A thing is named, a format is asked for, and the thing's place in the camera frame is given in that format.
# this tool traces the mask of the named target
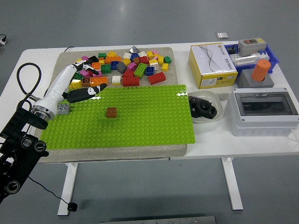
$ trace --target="red lego brick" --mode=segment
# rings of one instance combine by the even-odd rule
[[[166,76],[163,72],[159,72],[157,74],[154,74],[152,76],[149,76],[149,83],[151,85],[160,83],[166,80]]]
[[[139,63],[150,64],[150,59],[147,56],[139,57]]]
[[[138,77],[124,77],[122,79],[122,85],[126,86],[139,86],[139,78]]]
[[[108,107],[106,112],[107,118],[117,118],[117,108],[116,107]]]
[[[122,75],[124,77],[134,77],[134,71],[126,70],[125,73]]]

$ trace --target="gray block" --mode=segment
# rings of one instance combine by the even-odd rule
[[[127,67],[125,65],[124,62],[119,62],[117,65],[116,65],[116,70],[119,72],[119,73],[124,73],[126,71]]]
[[[238,88],[272,88],[274,83],[269,74],[261,82],[255,81],[251,78],[253,69],[242,70],[240,76],[236,79],[235,83]]]
[[[71,107],[69,104],[59,104],[57,107],[57,114],[69,114]]]

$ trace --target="yellow box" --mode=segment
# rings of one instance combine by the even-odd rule
[[[238,75],[223,43],[192,45],[189,64],[199,89],[231,86]]]

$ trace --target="pile of lego bricks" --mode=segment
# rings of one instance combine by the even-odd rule
[[[91,69],[77,72],[70,84],[70,89],[94,87],[101,83],[109,85],[109,76],[112,77],[112,85],[124,87],[139,86],[144,76],[143,79],[148,80],[150,85],[166,81],[164,72],[168,71],[172,62],[169,56],[162,56],[157,49],[139,51],[135,46],[129,52],[132,53],[125,52],[123,57],[114,51],[108,53],[101,51],[97,56],[81,56],[75,63],[92,60]]]

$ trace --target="lego baseplate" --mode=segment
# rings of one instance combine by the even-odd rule
[[[117,119],[98,119],[108,107],[117,108]],[[186,88],[106,88],[90,100],[72,104],[70,114],[50,121],[41,140],[47,149],[194,143]]]

